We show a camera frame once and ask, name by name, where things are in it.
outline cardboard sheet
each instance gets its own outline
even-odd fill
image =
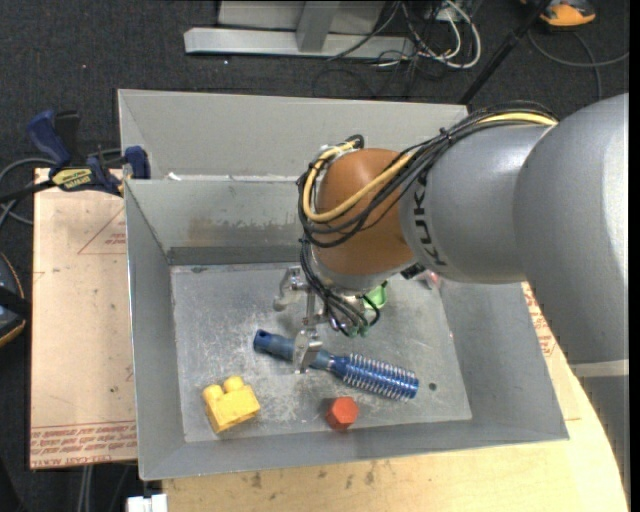
[[[137,456],[124,203],[35,196],[32,469]]]

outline yellow clamp label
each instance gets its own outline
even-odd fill
[[[64,187],[67,190],[79,187],[80,185],[86,185],[91,183],[91,169],[87,168],[70,168],[62,169],[56,174],[51,181],[53,181],[59,187]]]

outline gray robot arm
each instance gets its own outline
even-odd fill
[[[554,127],[451,147],[402,201],[417,261],[453,280],[528,280],[609,436],[630,492],[629,96]]]

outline table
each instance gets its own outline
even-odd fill
[[[31,467],[131,460],[121,200],[49,190],[35,212]],[[542,341],[569,441],[165,480],[170,510],[627,510],[593,408]]]

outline clamp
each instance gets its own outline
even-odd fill
[[[55,162],[49,171],[50,186],[67,192],[98,190],[119,196],[123,193],[124,179],[150,178],[149,160],[140,146],[127,148],[119,159],[124,164],[122,180],[109,172],[101,152],[97,157],[89,156],[85,165],[72,165],[79,160],[75,150],[78,124],[77,114],[65,112],[55,116],[54,125],[54,112],[45,110],[31,119],[27,126],[27,134],[34,145]]]

